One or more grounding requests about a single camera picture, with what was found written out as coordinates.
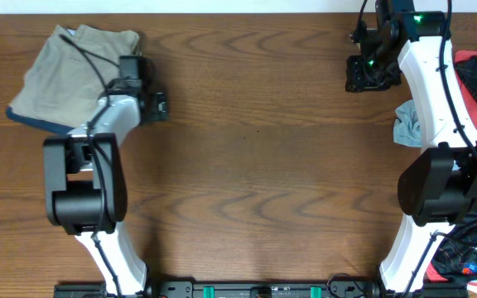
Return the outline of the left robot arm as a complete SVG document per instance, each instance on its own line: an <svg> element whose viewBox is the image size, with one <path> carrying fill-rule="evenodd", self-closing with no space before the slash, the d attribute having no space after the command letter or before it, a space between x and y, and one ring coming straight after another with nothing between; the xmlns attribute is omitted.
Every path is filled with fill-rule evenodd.
<svg viewBox="0 0 477 298"><path fill-rule="evenodd" d="M119 148L135 128L166 120L166 95L152 88L148 58L123 55L117 67L90 118L43 143L47 218L88 250L104 277L101 284L57 285L55 297L158 295L123 222L128 191Z"/></svg>

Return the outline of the folded navy blue shorts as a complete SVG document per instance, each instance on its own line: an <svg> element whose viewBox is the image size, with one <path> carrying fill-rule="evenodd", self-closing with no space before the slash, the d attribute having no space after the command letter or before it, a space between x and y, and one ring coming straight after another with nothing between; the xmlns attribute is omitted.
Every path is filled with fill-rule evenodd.
<svg viewBox="0 0 477 298"><path fill-rule="evenodd" d="M52 132L55 134L66 134L73 130L72 127L68 127L65 125L20 116L14 113L11 107L7 107L5 113L9 120L12 120L16 123L25 124L29 127L37 128L43 131Z"/></svg>

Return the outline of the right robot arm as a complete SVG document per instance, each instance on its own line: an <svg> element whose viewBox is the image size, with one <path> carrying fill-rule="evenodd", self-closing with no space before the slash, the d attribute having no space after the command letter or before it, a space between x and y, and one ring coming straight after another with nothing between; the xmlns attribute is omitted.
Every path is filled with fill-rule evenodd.
<svg viewBox="0 0 477 298"><path fill-rule="evenodd" d="M477 209L477 130L458 85L451 12L419 12L413 2L378 0L376 27L358 20L351 36L359 54L347 59L345 88L383 91L407 82L422 133L420 156L400 175L402 222L374 281L359 297L465 297L463 281L427 283L441 242Z"/></svg>

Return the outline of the khaki beige shorts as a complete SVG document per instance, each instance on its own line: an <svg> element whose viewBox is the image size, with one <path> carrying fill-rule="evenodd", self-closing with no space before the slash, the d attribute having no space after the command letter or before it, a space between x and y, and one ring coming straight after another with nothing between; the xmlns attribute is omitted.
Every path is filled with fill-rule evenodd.
<svg viewBox="0 0 477 298"><path fill-rule="evenodd" d="M93 54L91 62L108 83L118 77L118 58L136 52L139 35L81 25L75 30L56 26L48 37L8 107L20 116L74 129L90 118L104 89L89 62L62 36Z"/></svg>

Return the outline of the light blue grey shirt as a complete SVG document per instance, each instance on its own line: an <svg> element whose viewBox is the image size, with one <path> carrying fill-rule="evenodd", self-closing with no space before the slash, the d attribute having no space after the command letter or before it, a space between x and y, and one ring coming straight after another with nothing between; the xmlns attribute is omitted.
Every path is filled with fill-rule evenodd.
<svg viewBox="0 0 477 298"><path fill-rule="evenodd" d="M413 99L395 109L393 141L405 147L421 147L422 136L417 110Z"/></svg>

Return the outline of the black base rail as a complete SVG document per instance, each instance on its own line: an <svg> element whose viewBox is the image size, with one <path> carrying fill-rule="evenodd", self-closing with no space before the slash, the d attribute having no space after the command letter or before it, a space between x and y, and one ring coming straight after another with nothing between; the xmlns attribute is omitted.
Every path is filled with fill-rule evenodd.
<svg viewBox="0 0 477 298"><path fill-rule="evenodd" d="M55 298L117 297L109 294L106 285L58 285L54 287ZM423 288L403 296L403 293L383 291L377 282L350 281L349 278L334 279L320 283L193 283L169 281L152 285L136 294L120 297L163 298L378 298L378 297L427 297L468 298L466 286L450 283L425 283Z"/></svg>

